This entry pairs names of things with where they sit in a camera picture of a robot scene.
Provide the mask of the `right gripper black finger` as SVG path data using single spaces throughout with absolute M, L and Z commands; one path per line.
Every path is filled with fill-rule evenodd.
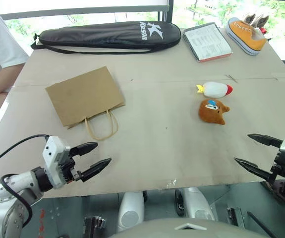
M 258 166 L 256 164 L 249 162 L 247 160 L 244 160 L 244 159 L 236 158 L 236 157 L 234 157 L 234 160 L 239 165 L 241 165 L 244 169 L 249 171 L 250 173 L 252 173 L 252 174 L 254 174 L 254 175 L 256 175 L 256 176 L 258 176 L 264 180 L 270 180 L 271 179 L 272 174 L 258 168 Z
M 267 146 L 274 146 L 277 148 L 280 148 L 281 144 L 282 144 L 282 140 L 268 136 L 268 135 L 262 135 L 262 134 L 256 134 L 256 133 L 251 133 L 247 135 L 249 138 L 267 145 Z

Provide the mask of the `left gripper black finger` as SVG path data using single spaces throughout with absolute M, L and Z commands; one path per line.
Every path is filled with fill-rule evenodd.
M 83 156 L 85 154 L 90 153 L 92 150 L 94 150 L 98 146 L 97 142 L 86 142 L 80 145 L 77 145 L 70 149 L 70 156 Z
M 87 180 L 99 174 L 106 166 L 108 166 L 111 160 L 111 158 L 100 160 L 93 164 L 89 169 L 85 170 L 84 172 L 81 172 L 80 179 L 82 180 L 82 182 L 86 182 Z

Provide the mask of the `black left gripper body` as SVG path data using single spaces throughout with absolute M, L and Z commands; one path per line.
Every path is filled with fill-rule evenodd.
M 81 179 L 81 172 L 74 168 L 75 161 L 73 157 L 76 155 L 79 155 L 79 150 L 77 147 L 73 147 L 69 152 L 64 153 L 62 160 L 59 162 L 59 168 L 66 183 Z

